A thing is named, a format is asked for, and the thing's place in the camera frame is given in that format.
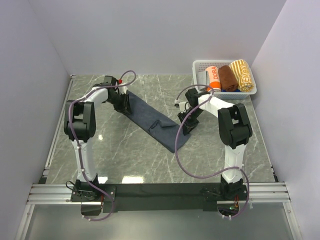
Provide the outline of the dark blue towel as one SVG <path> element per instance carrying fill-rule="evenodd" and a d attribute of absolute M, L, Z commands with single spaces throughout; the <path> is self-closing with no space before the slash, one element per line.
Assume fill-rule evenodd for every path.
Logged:
<path fill-rule="evenodd" d="M 182 132 L 178 132 L 179 124 L 157 111 L 134 93 L 130 91 L 127 93 L 132 111 L 127 117 L 168 151 L 174 153 L 189 140 L 190 134 L 184 135 Z"/>

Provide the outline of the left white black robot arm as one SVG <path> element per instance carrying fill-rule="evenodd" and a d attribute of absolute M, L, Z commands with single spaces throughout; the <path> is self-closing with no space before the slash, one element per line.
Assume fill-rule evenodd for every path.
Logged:
<path fill-rule="evenodd" d="M 71 140 L 77 164 L 77 179 L 73 185 L 75 195 L 84 196 L 89 201 L 97 200 L 103 194 L 99 187 L 98 174 L 92 161 L 92 139 L 96 133 L 96 108 L 103 103 L 113 105 L 115 111 L 131 115 L 127 86 L 136 80 L 133 77 L 128 83 L 106 75 L 102 83 L 95 84 L 89 93 L 69 100 L 65 105 L 64 133 Z"/>

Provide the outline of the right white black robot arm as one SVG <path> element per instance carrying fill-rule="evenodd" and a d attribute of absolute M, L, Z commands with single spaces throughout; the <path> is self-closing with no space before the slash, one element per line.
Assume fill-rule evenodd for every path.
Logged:
<path fill-rule="evenodd" d="M 246 146 L 253 135 L 246 107 L 242 103 L 229 103 L 214 96 L 213 93 L 198 92 L 194 87 L 185 93 L 187 101 L 174 100 L 174 106 L 180 112 L 180 127 L 176 134 L 174 150 L 178 153 L 180 132 L 185 136 L 199 124 L 198 116 L 202 112 L 212 114 L 218 120 L 219 137 L 225 147 L 224 169 L 219 172 L 220 195 L 230 200 L 243 186 L 243 158 Z"/>

